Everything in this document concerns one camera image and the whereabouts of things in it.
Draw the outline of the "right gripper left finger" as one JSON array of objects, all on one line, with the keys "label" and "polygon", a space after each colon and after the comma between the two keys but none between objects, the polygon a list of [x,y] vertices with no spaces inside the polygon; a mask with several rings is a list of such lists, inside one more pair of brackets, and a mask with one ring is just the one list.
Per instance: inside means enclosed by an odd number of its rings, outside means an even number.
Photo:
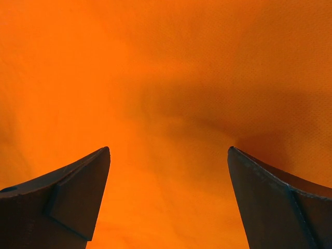
[{"label": "right gripper left finger", "polygon": [[92,240],[110,167],[108,147],[1,190],[1,248],[75,249]]}]

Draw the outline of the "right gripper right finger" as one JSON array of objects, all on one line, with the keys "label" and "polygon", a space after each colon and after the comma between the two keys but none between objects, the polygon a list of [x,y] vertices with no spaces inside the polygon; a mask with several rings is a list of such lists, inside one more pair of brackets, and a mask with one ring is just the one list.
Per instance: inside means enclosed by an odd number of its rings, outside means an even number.
[{"label": "right gripper right finger", "polygon": [[331,188],[236,147],[228,169],[250,248],[331,248]]}]

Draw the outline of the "orange t shirt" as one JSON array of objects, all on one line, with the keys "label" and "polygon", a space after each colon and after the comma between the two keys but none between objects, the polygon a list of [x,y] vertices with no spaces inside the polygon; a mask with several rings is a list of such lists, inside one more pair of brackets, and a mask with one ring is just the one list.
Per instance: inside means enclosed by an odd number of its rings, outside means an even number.
[{"label": "orange t shirt", "polygon": [[1,1],[1,187],[104,146],[88,248],[247,248],[230,146],[331,186],[331,1]]}]

